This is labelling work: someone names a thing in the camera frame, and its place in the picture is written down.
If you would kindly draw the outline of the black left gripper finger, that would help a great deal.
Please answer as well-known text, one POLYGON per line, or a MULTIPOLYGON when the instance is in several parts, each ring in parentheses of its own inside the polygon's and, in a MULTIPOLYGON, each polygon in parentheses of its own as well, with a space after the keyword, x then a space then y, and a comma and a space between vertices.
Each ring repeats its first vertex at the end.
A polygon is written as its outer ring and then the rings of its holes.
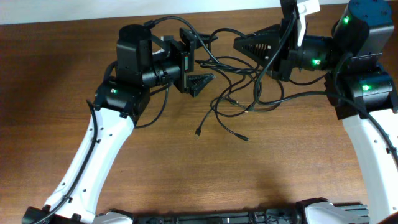
POLYGON ((199 49, 200 47, 203 47, 203 45, 200 43, 200 39, 205 45, 218 39, 216 35, 211 37, 210 34, 195 34, 192 30, 187 28, 180 28, 180 38, 182 42, 191 49, 199 49))
POLYGON ((206 85, 215 78, 216 76, 212 73, 189 75, 187 77, 187 87, 189 94, 192 97, 197 97, 200 92, 206 87, 206 85))

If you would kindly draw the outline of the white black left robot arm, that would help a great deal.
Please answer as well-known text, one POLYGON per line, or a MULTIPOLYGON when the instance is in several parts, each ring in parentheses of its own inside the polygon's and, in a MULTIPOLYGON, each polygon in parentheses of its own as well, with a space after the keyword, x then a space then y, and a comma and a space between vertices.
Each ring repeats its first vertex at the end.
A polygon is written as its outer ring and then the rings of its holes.
POLYGON ((89 103, 90 122, 62 181, 42 208, 29 207, 23 223, 133 223, 129 212, 96 213, 103 184, 150 98, 171 86, 197 96, 213 75, 194 75, 194 51, 216 39, 180 29, 180 38, 156 37, 150 24, 119 30, 117 59, 89 103))

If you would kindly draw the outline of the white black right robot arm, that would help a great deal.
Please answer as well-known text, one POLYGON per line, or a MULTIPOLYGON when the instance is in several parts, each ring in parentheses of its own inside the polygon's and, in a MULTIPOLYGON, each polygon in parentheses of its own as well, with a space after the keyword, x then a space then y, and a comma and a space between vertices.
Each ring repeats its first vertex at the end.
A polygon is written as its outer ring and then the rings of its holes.
POLYGON ((324 198, 296 203, 291 223, 397 222, 397 90, 379 63, 394 31, 386 1, 350 1, 330 37, 307 34, 318 1, 282 1, 283 20, 234 40, 234 48, 275 80, 298 68, 325 72, 325 95, 354 146, 369 205, 348 208, 324 198))

